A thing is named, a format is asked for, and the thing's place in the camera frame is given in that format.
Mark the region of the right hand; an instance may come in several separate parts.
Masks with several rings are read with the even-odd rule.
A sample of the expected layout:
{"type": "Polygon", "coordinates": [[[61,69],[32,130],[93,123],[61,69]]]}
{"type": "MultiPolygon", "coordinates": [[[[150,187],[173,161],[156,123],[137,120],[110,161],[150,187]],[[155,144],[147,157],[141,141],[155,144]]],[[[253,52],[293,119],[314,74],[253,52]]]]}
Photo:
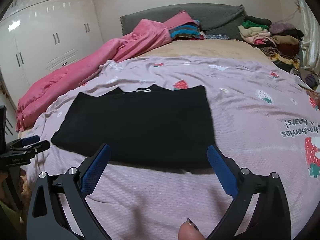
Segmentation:
{"type": "Polygon", "coordinates": [[[205,240],[206,238],[200,233],[199,228],[195,223],[187,218],[187,220],[181,224],[178,231],[178,240],[205,240]]]}

